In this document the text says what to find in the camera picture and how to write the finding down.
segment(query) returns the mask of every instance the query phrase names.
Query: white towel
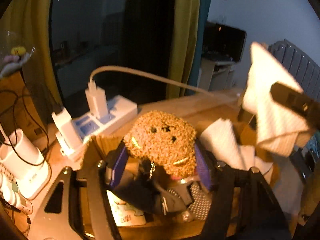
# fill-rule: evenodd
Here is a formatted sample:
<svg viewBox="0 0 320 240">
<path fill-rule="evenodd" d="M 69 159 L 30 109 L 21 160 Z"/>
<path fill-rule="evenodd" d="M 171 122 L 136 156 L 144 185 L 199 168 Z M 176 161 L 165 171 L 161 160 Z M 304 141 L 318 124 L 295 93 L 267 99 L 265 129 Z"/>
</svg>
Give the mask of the white towel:
<svg viewBox="0 0 320 240">
<path fill-rule="evenodd" d="M 289 72 L 260 44 L 251 45 L 252 65 L 242 107 L 257 119 L 257 146 L 288 157 L 294 144 L 303 147 L 313 131 L 303 117 L 275 103 L 270 94 L 272 84 L 282 84 L 303 93 Z"/>
<path fill-rule="evenodd" d="M 231 120 L 218 119 L 201 134 L 202 145 L 232 168 L 249 170 L 257 167 L 270 183 L 272 163 L 266 163 L 255 156 L 254 146 L 239 146 L 233 133 Z"/>
</svg>

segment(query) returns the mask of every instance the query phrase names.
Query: purple gripper pad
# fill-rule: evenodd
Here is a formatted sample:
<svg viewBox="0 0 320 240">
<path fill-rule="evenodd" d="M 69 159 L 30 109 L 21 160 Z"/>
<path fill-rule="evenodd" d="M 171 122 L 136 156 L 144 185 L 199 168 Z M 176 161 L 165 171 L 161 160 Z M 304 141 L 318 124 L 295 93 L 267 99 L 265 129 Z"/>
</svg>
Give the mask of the purple gripper pad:
<svg viewBox="0 0 320 240">
<path fill-rule="evenodd" d="M 107 169 L 112 169 L 112 176 L 109 185 L 114 188 L 119 185 L 125 165 L 128 161 L 128 152 L 124 142 L 121 142 L 116 150 L 115 156 L 107 164 Z"/>
<path fill-rule="evenodd" d="M 211 170 L 208 167 L 201 150 L 198 145 L 195 143 L 195 155 L 196 155 L 196 163 L 197 163 L 197 172 L 200 177 L 200 181 L 207 188 L 207 190 L 211 190 L 213 183 L 211 180 Z"/>
</svg>

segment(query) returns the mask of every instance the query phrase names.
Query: power strip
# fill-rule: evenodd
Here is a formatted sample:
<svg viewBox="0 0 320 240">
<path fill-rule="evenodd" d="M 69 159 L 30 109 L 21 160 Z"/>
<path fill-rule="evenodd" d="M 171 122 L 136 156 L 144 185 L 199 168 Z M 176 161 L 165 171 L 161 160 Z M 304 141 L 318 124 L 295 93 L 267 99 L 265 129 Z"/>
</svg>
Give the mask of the power strip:
<svg viewBox="0 0 320 240">
<path fill-rule="evenodd" d="M 132 120 L 138 114 L 136 103 L 118 95 L 107 102 L 109 114 L 97 119 L 90 112 L 74 119 L 74 124 L 78 128 L 83 144 L 78 149 L 69 148 L 60 132 L 56 137 L 61 146 L 61 154 L 76 162 L 83 157 L 85 145 L 90 136 L 98 134 L 111 134 L 121 126 Z"/>
</svg>

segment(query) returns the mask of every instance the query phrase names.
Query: stuffed toy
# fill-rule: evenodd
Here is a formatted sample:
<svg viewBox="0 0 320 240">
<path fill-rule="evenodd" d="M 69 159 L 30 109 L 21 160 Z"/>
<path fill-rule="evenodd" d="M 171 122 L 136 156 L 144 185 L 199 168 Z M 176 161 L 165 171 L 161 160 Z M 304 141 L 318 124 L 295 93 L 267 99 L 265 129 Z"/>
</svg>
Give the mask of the stuffed toy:
<svg viewBox="0 0 320 240">
<path fill-rule="evenodd" d="M 183 119 L 161 111 L 139 117 L 124 136 L 129 155 L 151 161 L 150 177 L 156 166 L 168 175 L 188 177 L 195 173 L 196 130 Z"/>
<path fill-rule="evenodd" d="M 22 46 L 13 47 L 11 55 L 6 55 L 2 60 L 4 65 L 0 71 L 0 79 L 8 77 L 20 68 L 30 59 L 31 55 L 27 53 L 26 49 Z"/>
</svg>

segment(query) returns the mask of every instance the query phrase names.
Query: black clip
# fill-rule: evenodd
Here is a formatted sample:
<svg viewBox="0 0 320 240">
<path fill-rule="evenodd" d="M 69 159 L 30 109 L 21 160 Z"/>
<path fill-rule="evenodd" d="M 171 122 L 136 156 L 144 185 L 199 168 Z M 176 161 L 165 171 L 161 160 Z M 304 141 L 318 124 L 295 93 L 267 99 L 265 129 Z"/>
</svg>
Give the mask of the black clip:
<svg viewBox="0 0 320 240">
<path fill-rule="evenodd" d="M 273 100 L 304 117 L 311 127 L 320 129 L 320 104 L 284 84 L 274 83 L 270 89 Z"/>
</svg>

